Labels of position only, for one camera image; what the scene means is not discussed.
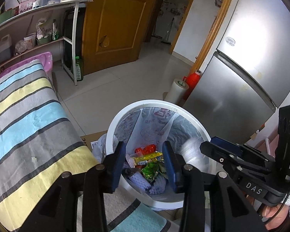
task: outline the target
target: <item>silver refrigerator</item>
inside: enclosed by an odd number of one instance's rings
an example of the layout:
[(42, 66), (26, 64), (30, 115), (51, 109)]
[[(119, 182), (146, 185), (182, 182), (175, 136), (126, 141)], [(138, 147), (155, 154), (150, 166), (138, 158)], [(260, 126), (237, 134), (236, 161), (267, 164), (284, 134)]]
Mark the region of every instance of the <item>silver refrigerator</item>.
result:
[(238, 0), (183, 108), (211, 137), (244, 143), (290, 92), (290, 12), (281, 0)]

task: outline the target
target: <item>striped blanket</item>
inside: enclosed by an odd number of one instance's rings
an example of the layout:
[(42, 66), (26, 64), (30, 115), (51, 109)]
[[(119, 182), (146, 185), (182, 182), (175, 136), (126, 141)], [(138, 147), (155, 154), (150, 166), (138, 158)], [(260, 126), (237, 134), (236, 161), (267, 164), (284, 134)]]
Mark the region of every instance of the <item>striped blanket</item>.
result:
[[(38, 60), (0, 78), (0, 223), (17, 231), (64, 171), (83, 173), (98, 162), (58, 102)], [(118, 188), (104, 194), (109, 231), (171, 232), (178, 225)], [(82, 196), (77, 231), (82, 232)]]

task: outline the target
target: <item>blue stripe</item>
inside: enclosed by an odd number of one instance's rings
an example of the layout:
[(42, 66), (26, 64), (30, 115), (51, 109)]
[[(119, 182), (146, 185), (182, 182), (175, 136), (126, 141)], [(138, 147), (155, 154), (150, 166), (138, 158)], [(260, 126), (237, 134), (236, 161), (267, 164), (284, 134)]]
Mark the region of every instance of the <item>blue stripe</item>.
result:
[(112, 232), (160, 232), (165, 224), (165, 218), (141, 203), (135, 211), (118, 224)]
[(24, 76), (33, 73), (37, 70), (43, 69), (43, 66), (41, 64), (33, 65), (29, 68), (26, 68), (22, 70), (21, 72), (18, 72), (11, 77), (9, 77), (6, 81), (4, 81), (2, 84), (0, 84), (0, 92), (3, 91), (5, 88), (7, 88), (9, 85), (11, 85), (14, 81), (23, 78)]
[(0, 135), (0, 159), (14, 146), (60, 118), (67, 118), (67, 115), (60, 103), (52, 102), (11, 125)]

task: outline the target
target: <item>human hand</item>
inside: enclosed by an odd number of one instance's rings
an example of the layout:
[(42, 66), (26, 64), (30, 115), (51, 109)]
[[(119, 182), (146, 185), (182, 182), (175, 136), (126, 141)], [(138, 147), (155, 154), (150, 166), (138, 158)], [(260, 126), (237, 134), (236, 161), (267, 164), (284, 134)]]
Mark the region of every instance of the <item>human hand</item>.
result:
[[(248, 202), (253, 205), (254, 204), (254, 198), (247, 195), (247, 200)], [(275, 207), (268, 207), (265, 206), (262, 210), (262, 216), (265, 218), (270, 218), (272, 217), (280, 208), (281, 204), (278, 204)], [(287, 215), (288, 215), (288, 211), (289, 211), (289, 206), (285, 205), (283, 206), (283, 208), (279, 211), (279, 213), (273, 218), (273, 220), (271, 220), (268, 224), (265, 225), (267, 230), (270, 229), (274, 229), (277, 228), (278, 226), (280, 226), (284, 220), (286, 219)]]

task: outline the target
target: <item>tile floor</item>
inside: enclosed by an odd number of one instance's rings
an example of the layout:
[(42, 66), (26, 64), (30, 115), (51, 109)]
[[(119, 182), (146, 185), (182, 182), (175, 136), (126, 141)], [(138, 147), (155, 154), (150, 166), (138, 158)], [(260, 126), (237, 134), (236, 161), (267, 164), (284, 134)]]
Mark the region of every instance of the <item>tile floor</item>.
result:
[(125, 106), (144, 99), (162, 100), (175, 78), (190, 66), (168, 54), (169, 46), (144, 43), (137, 61), (84, 76), (74, 86), (59, 63), (54, 64), (58, 97), (80, 136), (107, 130)]

